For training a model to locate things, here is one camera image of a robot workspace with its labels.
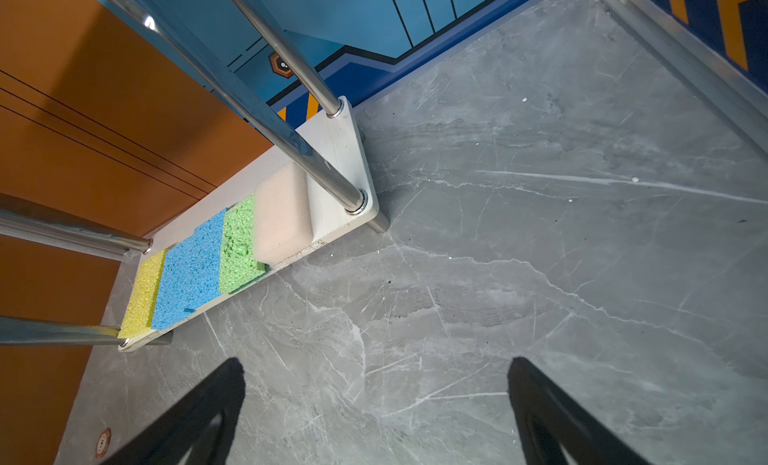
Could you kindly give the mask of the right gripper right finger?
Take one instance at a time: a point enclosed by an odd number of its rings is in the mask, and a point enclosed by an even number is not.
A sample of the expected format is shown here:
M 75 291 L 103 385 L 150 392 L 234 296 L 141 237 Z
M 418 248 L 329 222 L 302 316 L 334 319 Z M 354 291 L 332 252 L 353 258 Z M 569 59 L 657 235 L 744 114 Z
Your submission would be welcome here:
M 645 464 L 525 357 L 512 360 L 508 395 L 528 464 Z

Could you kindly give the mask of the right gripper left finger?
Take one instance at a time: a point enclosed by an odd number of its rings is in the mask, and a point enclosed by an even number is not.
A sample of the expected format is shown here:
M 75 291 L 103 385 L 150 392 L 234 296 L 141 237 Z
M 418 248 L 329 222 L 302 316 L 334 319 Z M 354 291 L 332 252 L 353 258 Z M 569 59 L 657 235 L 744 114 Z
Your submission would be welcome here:
M 245 399 L 244 369 L 225 360 L 107 464 L 224 464 Z

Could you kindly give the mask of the yellow cellulose sponge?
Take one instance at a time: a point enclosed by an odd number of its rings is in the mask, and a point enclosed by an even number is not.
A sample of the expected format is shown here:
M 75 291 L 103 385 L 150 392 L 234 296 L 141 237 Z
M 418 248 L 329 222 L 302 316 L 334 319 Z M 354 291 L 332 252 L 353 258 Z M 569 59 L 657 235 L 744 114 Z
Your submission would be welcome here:
M 140 263 L 118 333 L 120 339 L 133 339 L 151 330 L 166 255 L 163 250 Z

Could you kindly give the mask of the blue cellulose sponge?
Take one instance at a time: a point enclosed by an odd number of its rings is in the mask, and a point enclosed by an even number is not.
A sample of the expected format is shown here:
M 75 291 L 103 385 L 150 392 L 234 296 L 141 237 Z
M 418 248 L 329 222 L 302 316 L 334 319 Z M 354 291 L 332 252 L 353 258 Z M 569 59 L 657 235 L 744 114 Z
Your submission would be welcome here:
M 166 254 L 152 319 L 154 330 L 166 330 L 188 315 L 186 307 L 190 271 L 187 262 L 192 257 L 195 245 L 194 237 L 190 236 L 170 248 Z
M 220 249 L 226 211 L 222 210 L 197 227 L 187 254 L 187 286 L 183 309 L 190 313 L 218 298 Z

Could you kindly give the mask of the green cellulose sponge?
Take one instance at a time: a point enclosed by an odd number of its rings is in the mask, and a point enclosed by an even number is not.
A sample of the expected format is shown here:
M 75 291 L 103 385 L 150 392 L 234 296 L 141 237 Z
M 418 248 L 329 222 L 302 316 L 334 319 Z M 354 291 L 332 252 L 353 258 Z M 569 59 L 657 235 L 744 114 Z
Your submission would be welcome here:
M 254 195 L 224 215 L 220 249 L 219 292 L 231 295 L 265 275 L 268 266 L 254 255 Z

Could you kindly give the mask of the beige foam sponge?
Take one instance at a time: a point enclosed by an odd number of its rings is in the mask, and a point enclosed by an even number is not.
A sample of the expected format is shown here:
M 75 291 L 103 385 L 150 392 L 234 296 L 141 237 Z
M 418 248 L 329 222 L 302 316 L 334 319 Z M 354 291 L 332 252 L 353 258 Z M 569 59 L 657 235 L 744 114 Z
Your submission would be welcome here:
M 306 173 L 288 163 L 254 192 L 254 257 L 274 268 L 313 242 Z

